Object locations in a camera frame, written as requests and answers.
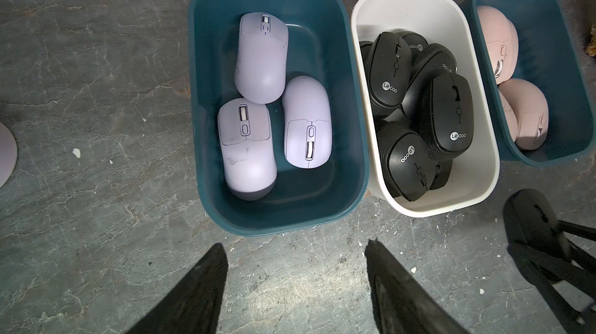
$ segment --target lecoo logo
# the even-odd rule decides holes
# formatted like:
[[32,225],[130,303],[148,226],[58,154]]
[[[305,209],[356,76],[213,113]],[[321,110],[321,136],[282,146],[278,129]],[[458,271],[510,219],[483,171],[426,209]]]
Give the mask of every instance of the lecoo logo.
[[408,159],[409,156],[413,155],[413,153],[416,150],[414,149],[413,145],[408,146],[408,154],[406,154],[403,158],[402,158],[402,163],[404,163],[406,161],[406,159]]
[[391,90],[391,91],[393,91],[393,92],[395,92],[395,93],[397,93],[397,92],[398,92],[398,91],[397,91],[397,89],[395,89],[395,88],[391,87],[391,84],[389,84],[389,82],[383,82],[383,89],[384,89],[385,91],[389,91],[389,90]]
[[457,139],[459,139],[460,137],[466,137],[466,134],[458,134],[457,131],[453,131],[451,133],[451,140],[456,141]]

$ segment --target mouse button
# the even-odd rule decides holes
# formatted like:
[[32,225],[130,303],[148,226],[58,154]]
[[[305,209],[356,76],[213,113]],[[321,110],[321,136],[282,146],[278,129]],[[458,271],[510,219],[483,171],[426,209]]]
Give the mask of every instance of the mouse button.
[[275,16],[269,15],[270,23],[269,23],[269,32],[267,36],[272,37],[273,39],[279,41],[284,46],[288,44],[288,27],[285,23]]
[[332,154],[332,125],[328,121],[317,120],[312,122],[315,137],[307,137],[307,140],[314,141],[314,154],[310,161],[309,168],[323,165]]
[[532,143],[537,142],[537,134],[539,129],[544,129],[544,125],[540,125],[540,121],[544,123],[544,116],[540,112],[526,112],[520,116],[519,119],[519,137],[532,138]]
[[247,13],[240,19],[240,35],[248,37],[250,35],[264,35],[261,30],[261,17],[263,13]]
[[218,114],[219,139],[223,145],[238,144],[246,140],[242,136],[238,112],[234,109],[220,110]]
[[271,137],[271,123],[267,107],[261,104],[250,103],[247,108],[249,119],[247,122],[240,122],[242,128],[248,125],[249,135],[247,139],[252,141],[267,140]]

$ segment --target computer mouse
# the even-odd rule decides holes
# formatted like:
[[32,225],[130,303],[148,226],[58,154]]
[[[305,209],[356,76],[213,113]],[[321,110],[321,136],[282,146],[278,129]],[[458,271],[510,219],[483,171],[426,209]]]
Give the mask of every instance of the computer mouse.
[[548,103],[540,88],[524,79],[511,78],[499,85],[517,118],[516,145],[527,151],[547,139]]
[[443,73],[424,91],[414,130],[420,134],[431,158],[444,161],[466,151],[474,136],[474,107],[468,81]]
[[402,37],[410,50],[412,51],[412,61],[416,61],[416,57],[428,46],[428,42],[424,37],[413,31],[401,31],[398,32],[399,36]]
[[495,81],[500,84],[511,78],[516,69],[519,53],[517,30],[496,8],[478,6],[477,11]]
[[413,130],[397,122],[379,125],[377,143],[383,180],[389,194],[416,201],[433,185],[436,161]]
[[439,43],[429,44],[412,64],[412,76],[408,91],[402,100],[402,110],[408,118],[414,117],[414,111],[420,102],[425,87],[430,81],[445,72],[455,73],[457,62],[451,52]]
[[371,50],[373,42],[368,40],[360,41],[360,54],[362,55],[362,61],[366,60],[368,53]]
[[499,97],[501,98],[501,104],[503,106],[503,113],[505,113],[505,120],[507,121],[507,128],[509,129],[509,134],[511,135],[511,140],[516,141],[517,139],[517,117],[509,102],[503,96],[503,93],[499,91]]
[[382,32],[364,61],[374,118],[385,118],[399,107],[411,70],[412,51],[405,40],[394,32]]
[[300,168],[323,165],[332,154],[332,113],[325,87],[315,78],[301,75],[286,85],[284,107],[284,154]]
[[246,201],[263,198],[277,178],[267,107],[243,97],[227,102],[219,109],[218,131],[232,194]]
[[279,99],[286,86],[287,55],[288,28],[282,20],[264,12],[242,16],[234,73],[238,92],[257,104]]
[[451,166],[453,166],[451,159],[437,162],[435,166],[435,180],[433,181],[433,185],[430,186],[430,190],[443,188],[447,184],[449,175],[451,175]]

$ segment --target gray floor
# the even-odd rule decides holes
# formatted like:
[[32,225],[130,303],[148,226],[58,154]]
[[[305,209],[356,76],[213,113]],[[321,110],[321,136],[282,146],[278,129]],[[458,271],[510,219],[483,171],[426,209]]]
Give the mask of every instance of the gray floor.
[[[332,224],[229,234],[197,194],[188,1],[0,0],[0,121],[20,148],[0,189],[0,332],[121,332],[222,242],[219,332],[374,333],[370,237],[473,333],[563,332],[508,256],[501,208],[534,187],[560,218],[596,226],[594,154],[548,169],[503,162],[486,201],[429,219],[368,195]],[[594,99],[582,47],[596,0],[560,1]]]

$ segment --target mouse scroll wheel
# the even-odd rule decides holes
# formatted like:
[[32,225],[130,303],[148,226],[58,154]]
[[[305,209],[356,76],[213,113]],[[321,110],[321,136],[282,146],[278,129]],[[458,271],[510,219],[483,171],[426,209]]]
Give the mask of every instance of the mouse scroll wheel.
[[453,86],[451,86],[451,89],[453,90],[454,100],[461,101],[459,98],[459,90],[457,89],[457,87],[453,85]]
[[535,143],[538,141],[538,139],[540,138],[541,135],[542,135],[542,129],[537,129],[536,130],[536,136],[534,136],[534,142]]
[[395,62],[393,63],[393,67],[396,69],[399,69],[399,58],[401,57],[401,55],[399,55],[399,44],[395,45]]
[[248,121],[249,120],[249,111],[246,105],[240,105],[238,108],[240,112],[240,121]]
[[312,160],[315,155],[315,142],[306,142],[306,160]]
[[269,16],[263,15],[261,16],[261,30],[266,33],[269,32]]
[[503,71],[503,60],[499,60],[496,62],[496,69],[495,69],[495,78],[498,78]]

